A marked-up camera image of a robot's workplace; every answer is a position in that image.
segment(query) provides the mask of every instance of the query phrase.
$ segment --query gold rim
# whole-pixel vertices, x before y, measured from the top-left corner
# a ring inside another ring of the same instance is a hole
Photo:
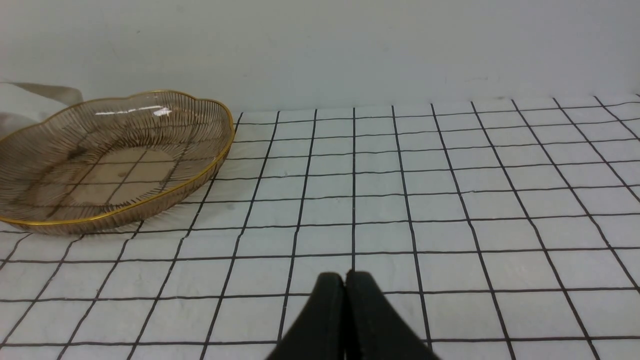
[[[145,92],[140,92],[137,94],[133,94],[127,97],[103,97],[101,99],[93,99],[93,100],[89,100],[89,101],[83,101],[80,102],[78,104],[75,104],[73,106],[69,106],[68,108],[64,108],[60,111],[58,111],[57,113],[51,115],[50,117],[48,117],[46,120],[39,122],[37,124],[33,124],[33,125],[29,125],[27,127],[23,127],[22,129],[18,130],[18,131],[14,131],[13,133],[6,135],[3,138],[0,138],[0,143],[2,143],[3,141],[9,139],[11,136],[17,135],[23,131],[26,131],[28,129],[31,129],[32,127],[36,127],[36,126],[41,126],[45,123],[47,123],[48,121],[50,121],[51,119],[53,119],[54,117],[58,116],[59,114],[71,110],[77,106],[81,106],[84,104],[88,104],[91,102],[97,102],[97,101],[109,101],[109,100],[129,100],[132,99],[134,97],[137,96],[141,96],[141,95],[145,95],[145,94],[155,94],[155,93],[159,93],[159,92],[170,92],[170,93],[174,93],[174,94],[179,94],[179,95],[183,95],[186,97],[189,97],[195,101],[211,101],[211,102],[215,102],[216,104],[222,106],[222,108],[227,112],[227,116],[229,117],[229,128],[231,128],[231,136],[229,137],[227,143],[225,144],[224,148],[222,148],[222,151],[220,151],[220,154],[225,154],[229,151],[229,149],[231,148],[231,143],[234,141],[234,138],[236,137],[236,130],[234,129],[234,119],[233,116],[231,115],[231,111],[229,110],[229,108],[224,105],[222,102],[219,102],[217,100],[214,99],[199,99],[197,97],[193,97],[187,93],[184,92],[180,92],[180,91],[175,91],[175,90],[152,90],[152,91],[145,91]],[[140,206],[142,204],[146,204],[147,202],[150,202],[152,200],[158,199],[159,197],[165,196],[169,193],[172,193],[178,189],[181,189],[185,186],[187,186],[188,184],[191,184],[192,182],[196,181],[197,179],[201,178],[202,176],[204,176],[208,171],[210,171],[214,166],[216,166],[216,164],[221,161],[224,158],[224,156],[218,156],[216,157],[216,159],[209,164],[207,167],[205,167],[200,173],[198,173],[196,176],[192,177],[191,179],[183,182],[180,185],[174,186],[173,188],[170,188],[169,190],[165,190],[161,193],[158,193],[156,195],[153,195],[147,199],[144,199],[140,202],[136,202],[134,204],[131,205],[127,205],[124,206],[122,208],[110,211],[108,213],[104,213],[104,214],[100,214],[96,217],[90,217],[90,218],[79,218],[79,219],[73,219],[73,220],[59,220],[59,221],[25,221],[25,220],[16,220],[16,219],[11,219],[11,218],[6,218],[0,215],[0,221],[2,222],[6,222],[7,224],[16,224],[16,225],[30,225],[30,226],[47,226],[47,225],[67,225],[67,224],[80,224],[83,222],[92,222],[94,220],[98,220],[98,219],[102,219],[102,218],[107,218],[110,216],[113,216],[115,214],[119,214],[122,213],[124,211],[127,211],[129,209],[135,208],[137,206]]]

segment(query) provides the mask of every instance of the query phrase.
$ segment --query table surface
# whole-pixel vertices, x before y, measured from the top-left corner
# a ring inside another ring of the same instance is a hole
[[[640,97],[235,118],[166,213],[0,225],[0,359],[264,359],[350,268],[444,360],[637,359]]]

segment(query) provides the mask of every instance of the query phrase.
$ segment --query white wall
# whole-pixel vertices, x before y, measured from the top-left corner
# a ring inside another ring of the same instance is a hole
[[[639,0],[1,0],[0,76],[235,110],[625,92],[639,17]]]

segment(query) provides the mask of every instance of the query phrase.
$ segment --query white square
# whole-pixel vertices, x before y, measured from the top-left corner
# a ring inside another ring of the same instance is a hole
[[[475,114],[440,115],[436,123],[440,126],[440,131],[481,128]]]
[[[300,200],[253,203],[247,226],[293,226],[298,223]]]
[[[598,142],[593,146],[607,161],[640,160],[640,142],[637,140]]]
[[[511,360],[511,354],[506,341],[481,342],[437,342],[433,350],[442,359],[474,359],[483,360]]]
[[[193,228],[241,227],[246,219],[247,211],[249,211],[249,202],[204,204]]]
[[[156,304],[140,341],[205,341],[218,299],[170,299]]]
[[[357,252],[413,250],[408,222],[356,225],[355,240]]]
[[[98,301],[80,325],[74,341],[136,341],[153,303],[153,300]]]
[[[636,119],[640,117],[640,104],[637,103],[638,101],[640,101],[640,97],[636,96],[632,99],[635,102],[610,106],[608,107],[608,109],[620,120]]]
[[[174,231],[191,227],[197,216],[199,204],[178,204],[152,218],[146,219],[140,231]]]
[[[400,150],[437,150],[442,149],[442,141],[438,133],[416,133],[398,135]]]
[[[60,350],[60,347],[3,347],[0,349],[0,359],[55,360]]]
[[[275,344],[209,345],[204,360],[218,359],[265,359],[276,347]]]
[[[466,220],[426,222],[413,225],[418,251],[476,251],[476,243]]]
[[[345,252],[351,252],[351,225],[305,226],[298,231],[296,255]]]
[[[260,186],[258,186],[258,192],[255,194],[255,199],[300,199],[302,198],[302,189],[304,185],[305,178],[301,176],[261,179]]]
[[[121,259],[173,259],[185,231],[138,234],[127,242]]]
[[[541,218],[533,220],[548,249],[603,247],[600,232],[587,217]]]
[[[320,138],[314,139],[312,155],[336,155],[353,152],[352,138]]]
[[[394,121],[391,117],[356,119],[356,136],[393,133]]]
[[[528,99],[519,99],[517,102],[518,109],[520,110],[537,110],[537,109],[550,109],[556,108],[557,104],[551,97],[532,97]]]
[[[617,288],[631,286],[609,250],[554,251],[549,254],[567,288]]]
[[[551,338],[582,336],[569,303],[561,292],[500,293],[498,304],[509,336]]]
[[[273,137],[274,124],[242,124],[238,125],[235,142],[270,140]]]
[[[505,167],[551,163],[540,145],[497,147],[495,150]]]
[[[278,124],[274,140],[311,138],[314,128],[312,121]]]
[[[305,198],[313,199],[327,196],[352,196],[353,175],[309,176]]]
[[[597,340],[593,344],[601,359],[635,360],[640,352],[637,340]]]
[[[122,251],[122,245],[131,234],[86,235],[71,245],[66,260],[115,260]]]
[[[278,119],[279,121],[281,117],[282,115],[279,115],[275,111],[256,111],[250,113],[242,113],[242,118],[234,116],[237,122],[240,122],[241,124],[244,124],[245,122],[250,124],[274,124],[276,122],[276,119]]]
[[[542,251],[485,253],[483,258],[486,271],[496,290],[560,287]]]
[[[351,269],[351,256],[314,256],[296,258],[291,274],[292,293],[311,293],[318,275],[322,272],[336,272],[344,277]]]
[[[474,112],[474,108],[469,101],[436,102],[433,108],[438,115]]]
[[[291,256],[295,227],[246,229],[238,243],[238,256]]]
[[[287,289],[289,258],[238,259],[226,295],[281,294]]]
[[[62,264],[40,298],[93,299],[112,268],[112,263]]]
[[[343,171],[343,173],[349,173],[351,171],[352,170],[349,169],[349,171]],[[400,171],[398,154],[396,152],[383,152],[380,154],[356,154],[356,171],[358,173]]]
[[[520,200],[531,217],[584,215],[569,190],[519,191]]]
[[[489,141],[482,130],[461,130],[442,133],[447,149],[467,147],[489,147]]]
[[[582,108],[582,109],[566,109],[566,114],[576,124],[585,124],[593,122],[605,122],[616,120],[607,110],[603,108]]]
[[[510,190],[511,185],[501,168],[471,168],[456,170],[461,192]]]
[[[626,188],[575,189],[575,193],[591,214],[640,212],[640,203]]]
[[[0,272],[3,299],[35,299],[58,264],[7,263]]]
[[[604,236],[612,246],[636,247],[640,245],[640,216],[623,215],[616,217],[596,217]]]
[[[477,254],[419,254],[422,289],[489,290]]]
[[[31,234],[20,241],[11,260],[58,261],[65,255],[70,243],[76,239],[77,236],[72,238]]]
[[[174,360],[174,359],[199,359],[202,352],[201,345],[138,345],[131,360]],[[119,359],[119,357],[109,357],[104,360]]]
[[[178,258],[231,256],[240,231],[240,229],[192,231],[189,237],[182,241]]]
[[[263,159],[234,160],[232,158],[229,158],[225,160],[225,164],[220,168],[218,175],[216,175],[216,179],[253,179],[254,177],[258,177],[260,175],[262,164],[264,164]]]
[[[636,290],[569,292],[590,336],[634,336],[640,323]]]
[[[66,343],[88,301],[37,302],[9,337],[10,343]]]
[[[155,297],[168,276],[169,261],[119,263],[100,292],[102,299]]]
[[[282,297],[222,300],[211,341],[276,340],[283,301]]]
[[[0,338],[4,339],[20,320],[31,302],[0,302]]]
[[[424,300],[433,339],[504,337],[489,294],[427,294]]]
[[[229,150],[229,160],[236,159],[262,159],[267,156],[271,142],[269,140],[259,142],[240,142],[236,143]]]
[[[161,296],[218,296],[227,278],[229,264],[230,260],[177,261]]]
[[[395,135],[358,136],[356,138],[356,152],[386,152],[397,150]]]
[[[305,175],[307,173],[308,158],[279,158],[267,159],[264,166],[263,177],[270,176],[296,176]],[[262,160],[257,168],[258,174],[262,166]]]
[[[616,174],[604,163],[560,165],[558,168],[571,186],[622,185]]]
[[[523,111],[522,115],[530,126],[551,125],[551,124],[570,124],[561,110],[533,110]]]
[[[418,277],[411,254],[357,255],[356,269],[370,272],[381,291],[416,291]]]
[[[514,129],[489,129],[486,131],[495,146],[534,145],[538,141],[526,127]]]
[[[403,151],[402,164],[404,171],[448,170],[449,163],[443,150],[437,151]]]
[[[253,198],[258,179],[216,179],[206,201],[249,201]]]
[[[353,222],[353,199],[339,197],[307,199],[302,208],[303,225],[348,224]]]
[[[640,281],[640,249],[617,250],[618,257],[636,283]]]
[[[316,138],[353,136],[353,122],[351,116],[348,119],[318,120],[316,121]]]
[[[409,195],[412,220],[461,220],[465,218],[458,195]]]
[[[513,352],[518,360],[595,360],[589,343],[584,340],[514,342]]]
[[[353,154],[311,157],[309,175],[348,174],[351,172],[353,172]]]
[[[541,143],[585,141],[573,125],[535,126],[532,129]]]
[[[640,184],[640,162],[613,163],[611,166],[627,184]]]
[[[453,149],[447,150],[451,166],[456,168],[499,167],[493,149]]]
[[[513,192],[464,193],[471,219],[518,218],[524,213]]]
[[[555,143],[545,145],[545,149],[558,165],[602,162],[602,158],[588,143]]]
[[[404,173],[407,194],[456,192],[450,170]]]
[[[356,195],[389,195],[403,194],[402,174],[389,172],[386,174],[357,174]]]
[[[356,198],[356,223],[406,220],[406,202],[402,195]]]
[[[416,294],[386,294],[385,298],[396,310],[396,313],[409,326],[409,329],[420,339],[427,337],[424,328],[424,317],[422,314],[422,304],[420,295]]]
[[[566,188],[562,179],[552,165],[507,168],[507,174],[516,190]]]
[[[526,220],[474,221],[474,229],[482,250],[540,249],[540,242]]]
[[[271,143],[270,158],[283,158],[288,156],[309,156],[309,140],[276,140]]]
[[[509,110],[513,109],[513,104],[509,101]],[[482,125],[487,129],[500,127],[526,126],[524,120],[517,111],[504,111],[500,113],[482,113],[478,114]]]
[[[396,118],[396,128],[399,134],[437,132],[436,122],[432,116]]]
[[[607,140],[633,139],[635,135],[622,126],[619,122],[606,122],[604,124],[581,124],[577,127],[592,142]]]

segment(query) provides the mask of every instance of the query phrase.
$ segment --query amber glass bowl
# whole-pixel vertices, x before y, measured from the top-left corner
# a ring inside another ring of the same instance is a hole
[[[71,106],[0,140],[0,220],[77,234],[146,219],[215,176],[234,135],[226,106],[180,92]]]

